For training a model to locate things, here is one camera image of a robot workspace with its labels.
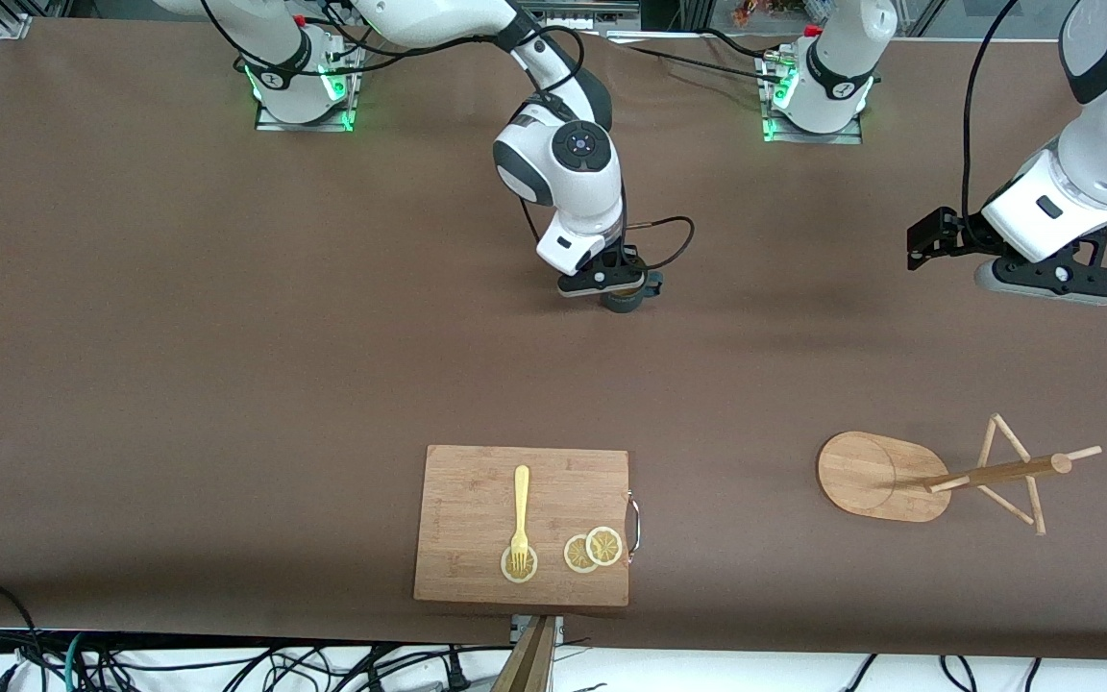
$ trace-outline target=white floor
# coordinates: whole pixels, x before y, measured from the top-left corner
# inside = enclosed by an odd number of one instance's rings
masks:
[[[408,648],[392,657],[417,650],[445,648]],[[300,655],[307,649],[294,649]],[[185,665],[204,661],[238,660],[258,655],[260,649],[182,650],[182,652],[124,653],[124,662],[141,665]],[[334,669],[346,669],[365,652],[364,648],[325,650]],[[769,653],[769,652],[670,652],[669,650],[634,649],[558,649],[554,665],[554,692],[577,692],[606,683],[601,692],[653,692],[671,689],[677,692],[840,692],[861,665],[865,657],[857,653]],[[506,652],[475,652],[462,655],[464,672],[470,680],[488,679],[501,669]],[[13,662],[11,655],[0,655],[0,674]],[[1023,692],[1023,679],[1031,661],[1027,659],[970,658],[979,692]],[[241,665],[182,671],[182,673],[134,673],[135,685],[144,692],[219,692]],[[259,667],[240,691],[256,692],[263,688],[267,667]],[[962,678],[958,665],[953,669]],[[314,674],[319,688],[324,676]],[[64,689],[62,680],[50,674],[50,689]],[[414,692],[427,684],[445,682],[438,660],[410,667],[403,673],[387,675],[383,686],[387,692]],[[355,681],[346,692],[356,692],[364,681]],[[19,669],[11,692],[40,689],[40,671],[35,667]],[[276,692],[310,692],[308,680],[289,675],[280,681]],[[1107,691],[1107,661],[1049,659],[1043,662],[1033,684],[1034,692]],[[878,657],[866,674],[858,692],[952,692],[943,678],[935,657]]]

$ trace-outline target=fork handle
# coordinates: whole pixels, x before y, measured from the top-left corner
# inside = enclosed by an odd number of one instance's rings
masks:
[[[528,517],[528,467],[515,467],[515,531],[524,534],[524,521]]]

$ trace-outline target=wooden mug tree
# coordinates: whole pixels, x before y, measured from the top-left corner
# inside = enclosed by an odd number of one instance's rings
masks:
[[[995,431],[1002,431],[1021,461],[989,465]],[[1070,473],[1074,462],[1099,453],[1100,447],[1087,447],[1033,458],[1006,421],[994,413],[989,417],[976,468],[970,472],[948,473],[942,459],[919,444],[879,434],[842,433],[819,453],[818,479],[827,498],[844,512],[887,520],[933,520],[950,503],[951,490],[975,487],[1020,520],[1036,527],[1037,536],[1044,536],[1045,513],[1036,478],[1063,476]],[[1027,484],[1031,515],[989,489],[990,485],[1018,481]]]

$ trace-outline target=teal cable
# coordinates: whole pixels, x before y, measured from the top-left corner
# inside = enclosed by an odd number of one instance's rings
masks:
[[[82,631],[71,637],[71,645],[66,648],[66,661],[62,664],[62,679],[66,681],[66,692],[75,692],[75,651],[79,649],[80,639],[84,639]]]

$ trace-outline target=round black button panel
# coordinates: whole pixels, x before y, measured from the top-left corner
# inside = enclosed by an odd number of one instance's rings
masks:
[[[566,123],[554,133],[554,157],[572,172],[600,172],[612,158],[609,135],[597,123]]]

